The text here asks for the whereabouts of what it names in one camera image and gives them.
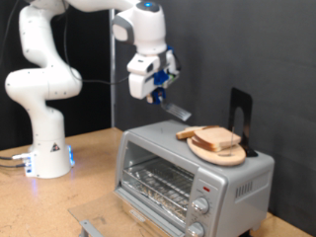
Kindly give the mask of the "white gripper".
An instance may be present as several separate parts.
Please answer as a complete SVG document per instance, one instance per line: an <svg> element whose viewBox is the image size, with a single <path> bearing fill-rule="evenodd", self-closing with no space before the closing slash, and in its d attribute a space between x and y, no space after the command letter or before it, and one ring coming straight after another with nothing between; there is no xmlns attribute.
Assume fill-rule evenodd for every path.
<svg viewBox="0 0 316 237"><path fill-rule="evenodd" d="M167 89L180 76L173 49L157 55L137 53L127 65L129 92L133 98L153 104L151 95L158 88Z"/></svg>

